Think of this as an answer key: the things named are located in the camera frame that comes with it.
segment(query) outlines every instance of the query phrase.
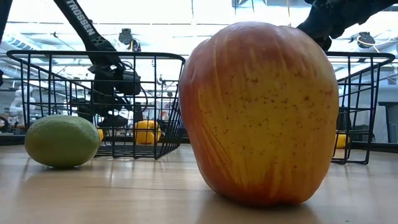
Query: green lime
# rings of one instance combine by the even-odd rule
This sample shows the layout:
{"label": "green lime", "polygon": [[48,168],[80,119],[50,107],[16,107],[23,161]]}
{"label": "green lime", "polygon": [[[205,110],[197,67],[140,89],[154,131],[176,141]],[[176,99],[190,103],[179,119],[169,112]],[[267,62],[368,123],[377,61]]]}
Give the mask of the green lime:
{"label": "green lime", "polygon": [[26,132],[28,155],[46,166],[66,168],[92,159],[100,146],[97,128],[89,121],[67,115],[40,118]]}

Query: table surface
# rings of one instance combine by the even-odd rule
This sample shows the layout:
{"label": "table surface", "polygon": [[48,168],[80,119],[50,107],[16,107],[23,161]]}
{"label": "table surface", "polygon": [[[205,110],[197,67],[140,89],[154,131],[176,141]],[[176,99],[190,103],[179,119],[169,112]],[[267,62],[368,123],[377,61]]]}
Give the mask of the table surface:
{"label": "table surface", "polygon": [[0,223],[18,224],[393,224],[398,154],[372,152],[368,166],[332,164],[316,194],[294,208],[240,207],[214,194],[189,145],[158,161],[97,158],[58,171],[23,146],[0,147]]}

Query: yellow fruit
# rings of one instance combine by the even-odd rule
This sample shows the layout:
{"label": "yellow fruit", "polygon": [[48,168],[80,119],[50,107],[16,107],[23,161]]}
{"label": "yellow fruit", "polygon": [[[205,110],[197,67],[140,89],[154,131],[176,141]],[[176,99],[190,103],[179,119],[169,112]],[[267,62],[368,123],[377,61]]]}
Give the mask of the yellow fruit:
{"label": "yellow fruit", "polygon": [[178,85],[199,170],[245,205],[298,204],[328,172],[338,85],[324,51],[302,31],[239,22],[202,42]]}
{"label": "yellow fruit", "polygon": [[102,141],[104,139],[104,131],[102,129],[98,129],[99,140]]}
{"label": "yellow fruit", "polygon": [[336,138],[337,138],[336,148],[337,149],[345,149],[345,147],[346,147],[346,136],[347,136],[346,134],[336,135]]}
{"label": "yellow fruit", "polygon": [[97,128],[77,116],[40,118],[25,136],[28,155],[36,162],[52,167],[82,165],[95,156],[99,146]]}
{"label": "yellow fruit", "polygon": [[160,126],[155,121],[139,121],[135,124],[135,128],[141,129],[136,130],[136,142],[138,144],[155,144],[162,134]]}

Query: black wire basket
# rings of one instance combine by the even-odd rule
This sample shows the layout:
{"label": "black wire basket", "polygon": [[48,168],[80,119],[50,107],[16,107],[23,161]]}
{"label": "black wire basket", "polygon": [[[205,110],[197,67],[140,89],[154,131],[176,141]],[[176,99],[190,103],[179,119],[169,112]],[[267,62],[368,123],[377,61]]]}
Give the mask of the black wire basket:
{"label": "black wire basket", "polygon": [[[150,52],[30,50],[8,51],[7,56],[20,65],[18,81],[22,89],[30,93],[33,88],[36,92],[35,102],[22,96],[26,130],[35,120],[51,114],[80,116],[95,124],[103,135],[96,157],[158,159],[181,144],[184,125],[178,105],[178,79],[185,63],[183,57]],[[82,68],[92,68],[89,57],[119,57],[130,74],[141,78],[94,78]],[[87,72],[81,74],[81,79],[68,77],[64,72],[68,67]],[[159,70],[174,76],[166,79]],[[104,86],[111,91],[101,91]],[[28,110],[30,105],[35,110]]]}
{"label": "black wire basket", "polygon": [[375,143],[380,72],[395,56],[365,52],[326,54],[335,68],[340,96],[332,162],[368,164],[371,146]]}

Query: red and yellow apple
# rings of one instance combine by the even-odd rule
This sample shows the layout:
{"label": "red and yellow apple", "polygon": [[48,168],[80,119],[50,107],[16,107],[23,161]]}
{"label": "red and yellow apple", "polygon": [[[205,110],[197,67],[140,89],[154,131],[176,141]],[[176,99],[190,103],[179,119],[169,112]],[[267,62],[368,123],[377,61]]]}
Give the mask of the red and yellow apple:
{"label": "red and yellow apple", "polygon": [[302,31],[230,25],[193,50],[178,88],[199,170],[215,192],[269,206],[302,203],[319,188],[335,145],[338,85]]}

